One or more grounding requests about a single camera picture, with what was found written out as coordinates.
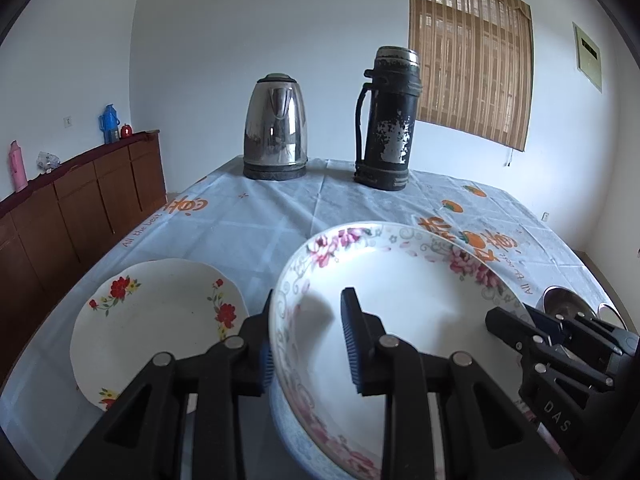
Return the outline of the stainless steel electric kettle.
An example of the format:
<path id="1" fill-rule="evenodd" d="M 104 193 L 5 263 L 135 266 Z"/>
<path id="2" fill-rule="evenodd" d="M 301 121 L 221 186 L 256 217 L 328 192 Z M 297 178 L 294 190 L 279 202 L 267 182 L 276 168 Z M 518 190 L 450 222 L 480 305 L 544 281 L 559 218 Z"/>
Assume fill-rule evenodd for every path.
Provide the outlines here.
<path id="1" fill-rule="evenodd" d="M 260 78 L 246 114 L 244 176 L 269 181 L 303 177 L 307 144 L 305 105 L 298 82 L 284 73 Z"/>

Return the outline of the white plate blue pattern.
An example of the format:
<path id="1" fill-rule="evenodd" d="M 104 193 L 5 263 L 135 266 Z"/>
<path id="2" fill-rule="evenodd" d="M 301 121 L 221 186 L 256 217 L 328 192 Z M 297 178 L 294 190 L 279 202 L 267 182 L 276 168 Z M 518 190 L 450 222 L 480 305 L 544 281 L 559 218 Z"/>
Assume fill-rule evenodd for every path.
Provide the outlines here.
<path id="1" fill-rule="evenodd" d="M 286 452 L 305 474 L 311 479 L 343 479 L 340 468 L 320 452 L 300 426 L 277 379 L 270 385 L 269 403 L 274 426 Z"/>

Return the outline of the black thermos flask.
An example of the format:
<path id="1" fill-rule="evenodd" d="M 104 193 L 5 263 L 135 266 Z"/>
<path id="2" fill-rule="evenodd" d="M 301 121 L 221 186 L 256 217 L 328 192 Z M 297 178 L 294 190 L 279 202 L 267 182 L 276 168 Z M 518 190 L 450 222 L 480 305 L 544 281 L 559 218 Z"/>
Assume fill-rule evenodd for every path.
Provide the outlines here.
<path id="1" fill-rule="evenodd" d="M 416 111 L 422 92 L 416 51 L 383 46 L 364 72 L 355 112 L 354 180 L 369 188 L 400 191 L 409 180 Z"/>

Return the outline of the light blue printed tablecloth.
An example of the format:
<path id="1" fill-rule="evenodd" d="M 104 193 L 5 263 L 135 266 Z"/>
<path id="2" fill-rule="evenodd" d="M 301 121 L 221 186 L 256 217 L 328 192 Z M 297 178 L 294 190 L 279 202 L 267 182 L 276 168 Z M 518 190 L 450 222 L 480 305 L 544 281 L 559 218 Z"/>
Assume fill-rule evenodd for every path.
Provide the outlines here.
<path id="1" fill-rule="evenodd" d="M 232 159 L 152 214 L 73 282 L 17 361 L 1 395 L 1 426 L 40 479 L 53 478 L 99 418 L 76 386 L 70 337 L 81 307 L 108 278 L 145 260 L 181 258 L 214 266 L 258 311 L 294 250 L 331 226 L 386 220 L 425 226 L 489 250 L 492 267 L 533 304 L 549 286 L 592 306 L 606 292 L 576 254 L 508 192 L 415 171 L 400 192 L 357 184 L 352 165 L 315 159 L 283 182 L 247 179 Z"/>

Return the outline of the white plate red flowers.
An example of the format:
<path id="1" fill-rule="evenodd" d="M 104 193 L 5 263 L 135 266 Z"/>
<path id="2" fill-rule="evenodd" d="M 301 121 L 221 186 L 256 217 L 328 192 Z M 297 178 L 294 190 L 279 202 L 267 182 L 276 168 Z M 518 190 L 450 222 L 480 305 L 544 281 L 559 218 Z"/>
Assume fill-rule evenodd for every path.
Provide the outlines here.
<path id="1" fill-rule="evenodd" d="M 106 411 L 158 352 L 197 356 L 239 333 L 247 317 L 240 290 L 213 266 L 176 258 L 134 264 L 99 286 L 77 315 L 76 385 Z"/>

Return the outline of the small red object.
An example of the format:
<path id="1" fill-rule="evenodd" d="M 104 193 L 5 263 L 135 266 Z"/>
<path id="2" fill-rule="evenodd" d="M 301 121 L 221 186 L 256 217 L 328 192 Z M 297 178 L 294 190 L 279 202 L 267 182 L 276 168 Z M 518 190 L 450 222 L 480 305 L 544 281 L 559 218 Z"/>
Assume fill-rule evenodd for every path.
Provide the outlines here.
<path id="1" fill-rule="evenodd" d="M 132 136 L 134 134 L 134 132 L 132 131 L 132 128 L 130 125 L 122 125 L 122 128 L 120 128 L 120 136 L 125 139 L 125 138 L 129 138 L 130 136 Z"/>

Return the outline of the brown wooden sideboard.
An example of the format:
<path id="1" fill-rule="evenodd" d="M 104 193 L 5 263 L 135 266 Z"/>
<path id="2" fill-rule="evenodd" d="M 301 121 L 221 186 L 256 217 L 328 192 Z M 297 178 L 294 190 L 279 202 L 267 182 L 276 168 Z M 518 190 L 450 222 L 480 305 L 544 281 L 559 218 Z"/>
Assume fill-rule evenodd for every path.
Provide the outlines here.
<path id="1" fill-rule="evenodd" d="M 160 134 L 86 151 L 1 203 L 1 374 L 82 276 L 166 203 Z"/>

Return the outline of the stainless steel bowl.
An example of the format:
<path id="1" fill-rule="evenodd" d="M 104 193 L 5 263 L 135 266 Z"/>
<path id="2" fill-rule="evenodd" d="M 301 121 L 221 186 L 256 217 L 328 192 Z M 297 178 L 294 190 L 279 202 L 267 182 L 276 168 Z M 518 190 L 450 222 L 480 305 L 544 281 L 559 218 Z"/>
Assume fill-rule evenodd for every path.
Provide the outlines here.
<path id="1" fill-rule="evenodd" d="M 536 302 L 536 309 L 552 318 L 594 318 L 596 312 L 586 300 L 570 289 L 554 285 L 547 287 Z"/>

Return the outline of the white bowl pink flowers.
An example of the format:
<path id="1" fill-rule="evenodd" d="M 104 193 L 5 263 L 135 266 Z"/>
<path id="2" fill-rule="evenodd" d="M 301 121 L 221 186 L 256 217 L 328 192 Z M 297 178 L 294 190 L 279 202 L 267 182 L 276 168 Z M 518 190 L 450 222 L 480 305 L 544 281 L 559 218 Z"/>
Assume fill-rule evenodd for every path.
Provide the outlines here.
<path id="1" fill-rule="evenodd" d="M 468 352 L 511 399 L 520 361 L 486 330 L 486 313 L 527 311 L 499 275 L 461 245 L 417 226 L 352 222 L 314 234 L 284 266 L 271 297 L 274 379 L 343 479 L 381 473 L 384 401 L 357 392 L 341 320 L 351 287 L 385 329 L 432 356 Z"/>

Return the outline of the blue thermos jug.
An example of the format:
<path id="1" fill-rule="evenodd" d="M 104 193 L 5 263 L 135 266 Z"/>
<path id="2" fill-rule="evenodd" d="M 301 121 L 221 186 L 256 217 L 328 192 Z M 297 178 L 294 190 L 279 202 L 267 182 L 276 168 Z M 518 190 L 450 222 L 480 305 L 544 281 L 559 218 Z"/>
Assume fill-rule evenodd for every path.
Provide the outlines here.
<path id="1" fill-rule="evenodd" d="M 105 144 L 112 144 L 119 140 L 119 118 L 115 107 L 108 104 L 99 116 L 99 128 L 103 133 Z"/>

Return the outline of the bamboo window blind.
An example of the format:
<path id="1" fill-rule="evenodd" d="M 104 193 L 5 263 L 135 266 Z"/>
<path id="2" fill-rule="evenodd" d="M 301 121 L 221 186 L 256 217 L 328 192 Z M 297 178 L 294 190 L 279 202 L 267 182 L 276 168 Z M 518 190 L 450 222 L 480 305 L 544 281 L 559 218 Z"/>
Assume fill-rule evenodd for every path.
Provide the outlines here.
<path id="1" fill-rule="evenodd" d="M 409 0 L 421 122 L 524 151 L 533 95 L 532 11 L 522 0 Z"/>

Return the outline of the white enamel bowl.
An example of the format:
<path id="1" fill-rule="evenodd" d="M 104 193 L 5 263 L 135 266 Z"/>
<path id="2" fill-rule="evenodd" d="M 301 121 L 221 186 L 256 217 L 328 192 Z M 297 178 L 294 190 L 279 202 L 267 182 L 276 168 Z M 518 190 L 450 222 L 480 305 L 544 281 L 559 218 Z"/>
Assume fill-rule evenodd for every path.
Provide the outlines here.
<path id="1" fill-rule="evenodd" d="M 600 318 L 601 321 L 607 322 L 608 324 L 620 328 L 621 330 L 627 329 L 627 325 L 624 319 L 620 316 L 620 314 L 617 312 L 615 307 L 612 306 L 612 304 L 606 304 L 605 302 L 599 304 L 598 318 Z"/>

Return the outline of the pink thermos bottle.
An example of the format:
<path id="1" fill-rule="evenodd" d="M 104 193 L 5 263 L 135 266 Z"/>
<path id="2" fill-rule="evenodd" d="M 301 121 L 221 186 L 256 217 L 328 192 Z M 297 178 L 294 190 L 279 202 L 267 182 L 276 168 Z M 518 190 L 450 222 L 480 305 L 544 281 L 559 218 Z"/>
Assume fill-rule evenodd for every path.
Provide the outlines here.
<path id="1" fill-rule="evenodd" d="M 21 192 L 28 185 L 22 149 L 17 140 L 13 140 L 9 148 L 9 167 L 14 192 Z"/>

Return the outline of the crumpled plastic bag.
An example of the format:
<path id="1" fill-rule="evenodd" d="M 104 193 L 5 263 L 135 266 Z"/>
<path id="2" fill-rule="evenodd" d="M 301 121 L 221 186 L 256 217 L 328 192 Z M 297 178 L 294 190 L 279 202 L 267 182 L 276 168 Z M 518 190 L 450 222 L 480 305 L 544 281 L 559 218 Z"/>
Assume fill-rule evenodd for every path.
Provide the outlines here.
<path id="1" fill-rule="evenodd" d="M 50 174 L 51 171 L 61 166 L 61 161 L 55 154 L 40 152 L 37 156 L 36 166 L 40 174 Z"/>

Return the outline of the green wall panel box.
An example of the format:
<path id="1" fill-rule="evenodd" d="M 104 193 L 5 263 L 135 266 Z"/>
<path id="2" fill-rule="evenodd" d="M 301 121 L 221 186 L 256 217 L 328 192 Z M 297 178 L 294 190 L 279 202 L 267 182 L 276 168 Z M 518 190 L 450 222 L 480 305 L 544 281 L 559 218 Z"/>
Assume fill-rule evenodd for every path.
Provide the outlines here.
<path id="1" fill-rule="evenodd" d="M 573 27 L 576 40 L 578 70 L 580 70 L 599 91 L 602 91 L 600 49 L 577 24 L 573 24 Z"/>

